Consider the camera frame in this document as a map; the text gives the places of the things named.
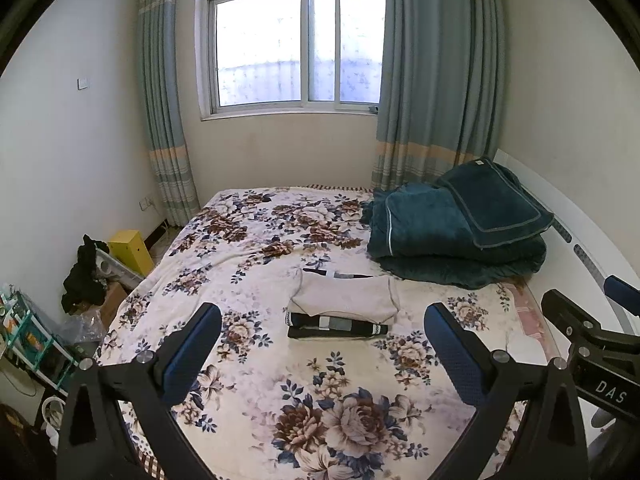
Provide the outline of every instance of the clothes pile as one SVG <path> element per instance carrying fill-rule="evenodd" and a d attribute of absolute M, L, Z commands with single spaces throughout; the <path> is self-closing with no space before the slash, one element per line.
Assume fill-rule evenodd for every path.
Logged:
<path fill-rule="evenodd" d="M 82 237 L 82 241 L 84 243 L 78 247 L 78 262 L 63 282 L 66 293 L 62 296 L 62 309 L 67 314 L 74 313 L 81 301 L 101 305 L 107 295 L 106 281 L 95 276 L 95 251 L 101 249 L 108 253 L 109 247 L 87 235 Z"/>
<path fill-rule="evenodd" d="M 376 190 L 364 205 L 367 251 L 400 278 L 481 288 L 540 270 L 553 214 L 507 168 L 483 157 L 434 185 Z"/>
<path fill-rule="evenodd" d="M 298 269 L 287 306 L 290 338 L 385 335 L 400 310 L 391 276 Z"/>

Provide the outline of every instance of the window sill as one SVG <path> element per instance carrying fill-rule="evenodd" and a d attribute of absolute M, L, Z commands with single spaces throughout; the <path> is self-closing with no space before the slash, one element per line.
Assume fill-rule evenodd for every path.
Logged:
<path fill-rule="evenodd" d="M 366 110 L 316 110 L 312 108 L 268 108 L 265 110 L 235 110 L 233 112 L 220 112 L 202 117 L 201 121 L 213 121 L 216 119 L 233 119 L 238 117 L 251 117 L 261 115 L 282 115 L 282 114 L 340 114 L 340 115 L 361 115 L 376 117 Z"/>

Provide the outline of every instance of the screw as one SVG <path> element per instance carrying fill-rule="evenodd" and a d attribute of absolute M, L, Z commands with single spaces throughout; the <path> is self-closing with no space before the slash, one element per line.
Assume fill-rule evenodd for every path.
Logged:
<path fill-rule="evenodd" d="M 89 368 L 91 368 L 94 365 L 94 360 L 91 359 L 90 357 L 85 357 L 84 359 L 82 359 L 82 361 L 80 361 L 80 363 L 78 364 L 78 368 L 80 368 L 81 370 L 88 370 Z"/>
<path fill-rule="evenodd" d="M 555 357 L 553 360 L 553 364 L 558 370 L 566 369 L 566 361 L 561 357 Z"/>
<path fill-rule="evenodd" d="M 492 354 L 492 357 L 494 358 L 495 361 L 498 361 L 499 363 L 508 363 L 510 359 L 509 354 L 507 354 L 507 352 L 505 352 L 504 350 L 494 351 L 494 353 Z"/>
<path fill-rule="evenodd" d="M 143 350 L 138 355 L 136 355 L 136 361 L 141 364 L 148 363 L 151 359 L 154 358 L 156 354 L 152 350 Z"/>

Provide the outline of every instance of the black cloth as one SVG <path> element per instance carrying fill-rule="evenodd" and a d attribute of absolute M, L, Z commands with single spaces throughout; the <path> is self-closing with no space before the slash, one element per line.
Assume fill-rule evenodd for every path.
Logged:
<path fill-rule="evenodd" d="M 81 301 L 101 305 L 106 297 L 105 286 L 95 277 L 95 249 L 98 247 L 109 253 L 109 247 L 87 235 L 82 240 L 84 244 L 78 247 L 78 262 L 63 282 L 66 293 L 62 296 L 62 309 L 67 314 L 72 314 Z"/>
<path fill-rule="evenodd" d="M 289 327 L 287 336 L 291 339 L 304 339 L 305 337 L 372 337 L 371 334 L 363 336 L 348 330 L 318 330 L 313 328 L 296 328 L 294 326 Z"/>
<path fill-rule="evenodd" d="M 316 274 L 320 274 L 321 276 L 326 276 L 328 272 L 325 269 L 310 269 L 308 267 L 304 267 L 302 270 L 304 270 L 305 272 L 314 272 Z M 371 276 L 368 276 L 366 274 L 344 274 L 342 272 L 334 272 L 333 277 L 336 280 L 350 280 L 352 278 L 371 278 Z"/>
<path fill-rule="evenodd" d="M 328 329 L 320 328 L 321 317 L 328 318 Z M 389 327 L 378 325 L 369 321 L 359 319 L 346 319 L 335 316 L 308 316 L 299 312 L 287 312 L 286 323 L 294 328 L 309 329 L 309 332 L 319 332 L 314 336 L 335 336 L 334 332 L 349 332 L 358 337 L 371 337 L 375 335 L 385 335 Z"/>

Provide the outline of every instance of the blue gripper pad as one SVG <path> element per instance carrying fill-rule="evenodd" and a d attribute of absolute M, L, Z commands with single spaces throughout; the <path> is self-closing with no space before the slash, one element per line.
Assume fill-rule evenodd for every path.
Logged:
<path fill-rule="evenodd" d="M 640 290 L 636 290 L 617 276 L 609 276 L 604 280 L 602 289 L 605 296 L 634 316 L 640 316 Z"/>
<path fill-rule="evenodd" d="M 198 315 L 201 317 L 195 320 L 196 323 L 192 324 L 190 321 L 180 332 L 168 336 L 162 345 L 164 347 L 174 335 L 176 339 L 179 338 L 180 346 L 164 365 L 162 374 L 161 400 L 166 406 L 171 407 L 184 402 L 222 331 L 222 314 L 216 305 L 204 303 L 194 317 Z M 172 343 L 175 342 L 171 341 L 168 348 L 171 348 Z"/>
<path fill-rule="evenodd" d="M 462 402 L 471 406 L 480 406 L 487 393 L 484 387 L 485 376 L 481 366 L 463 342 L 468 339 L 468 335 L 475 338 L 478 336 L 463 330 L 441 303 L 434 303 L 427 307 L 424 313 L 424 333 Z"/>

